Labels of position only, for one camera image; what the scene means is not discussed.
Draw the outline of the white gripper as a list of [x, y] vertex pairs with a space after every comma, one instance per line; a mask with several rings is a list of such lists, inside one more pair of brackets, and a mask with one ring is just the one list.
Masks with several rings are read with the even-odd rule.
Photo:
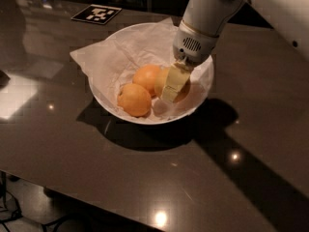
[[205, 62], [214, 49], [217, 37], [210, 37], [189, 27], [181, 21], [173, 41], [176, 60], [168, 68], [160, 98], [165, 102], [180, 102], [189, 92], [192, 68]]

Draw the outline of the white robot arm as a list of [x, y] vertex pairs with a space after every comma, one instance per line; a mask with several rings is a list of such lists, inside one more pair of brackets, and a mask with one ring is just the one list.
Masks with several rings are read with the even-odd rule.
[[171, 65], [160, 97], [174, 102], [193, 69], [211, 55], [227, 21], [248, 4], [309, 59], [309, 0], [189, 0], [173, 41]]

